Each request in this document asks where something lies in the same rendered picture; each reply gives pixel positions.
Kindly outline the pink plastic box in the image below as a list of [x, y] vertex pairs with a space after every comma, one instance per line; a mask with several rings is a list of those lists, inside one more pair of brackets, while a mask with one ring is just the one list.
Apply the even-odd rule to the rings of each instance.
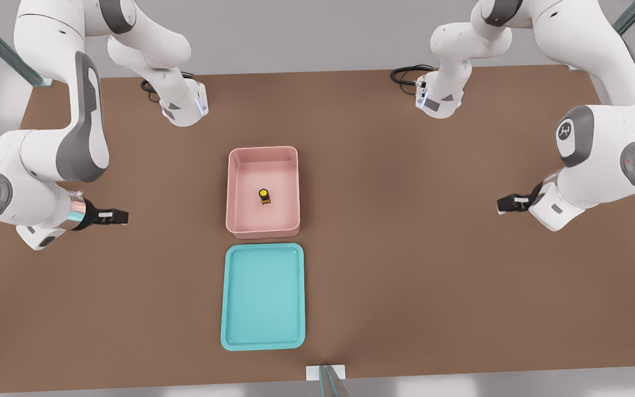
[[300, 231], [298, 152], [292, 146], [236, 148], [229, 154], [227, 230], [240, 240]]

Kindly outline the pale blue-green tray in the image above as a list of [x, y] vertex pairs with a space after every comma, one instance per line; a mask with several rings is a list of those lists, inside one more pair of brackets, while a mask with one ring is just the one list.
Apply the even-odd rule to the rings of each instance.
[[226, 253], [220, 341], [229, 351], [286, 350], [306, 337], [303, 249], [241, 244]]

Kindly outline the silver frame post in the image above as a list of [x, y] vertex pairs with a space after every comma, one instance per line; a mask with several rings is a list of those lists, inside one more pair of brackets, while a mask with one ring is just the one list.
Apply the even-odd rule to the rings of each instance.
[[320, 397], [351, 397], [343, 380], [346, 379], [344, 364], [307, 366], [306, 381], [318, 381]]
[[26, 80], [33, 88], [50, 87], [53, 81], [44, 78], [34, 71], [23, 59], [0, 37], [0, 59], [10, 66], [15, 72]]
[[635, 24], [635, 0], [621, 13], [611, 24], [612, 28], [621, 38]]

